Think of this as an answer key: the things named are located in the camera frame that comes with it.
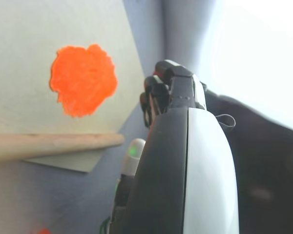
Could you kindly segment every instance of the orange play dough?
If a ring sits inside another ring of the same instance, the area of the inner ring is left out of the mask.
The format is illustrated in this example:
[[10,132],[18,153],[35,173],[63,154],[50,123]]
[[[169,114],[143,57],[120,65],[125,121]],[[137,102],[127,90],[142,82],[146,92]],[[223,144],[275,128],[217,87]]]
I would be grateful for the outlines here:
[[115,66],[97,44],[88,49],[67,46],[53,62],[50,87],[59,93],[58,102],[67,114],[90,115],[115,93]]

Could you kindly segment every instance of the robotic hand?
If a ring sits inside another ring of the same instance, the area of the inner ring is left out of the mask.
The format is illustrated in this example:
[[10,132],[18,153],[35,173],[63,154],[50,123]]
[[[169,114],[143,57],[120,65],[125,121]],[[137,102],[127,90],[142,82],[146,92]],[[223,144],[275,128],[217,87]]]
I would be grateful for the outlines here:
[[136,173],[122,175],[108,233],[239,233],[235,169],[223,132],[235,121],[221,115],[218,122],[207,111],[204,87],[170,60],[145,79],[140,102],[150,131]]

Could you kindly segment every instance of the wooden rolling pin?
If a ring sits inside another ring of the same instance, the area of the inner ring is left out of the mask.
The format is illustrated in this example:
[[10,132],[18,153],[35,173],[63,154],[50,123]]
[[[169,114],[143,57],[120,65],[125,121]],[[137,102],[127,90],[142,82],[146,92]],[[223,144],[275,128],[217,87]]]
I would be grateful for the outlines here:
[[0,134],[0,162],[121,145],[121,134]]

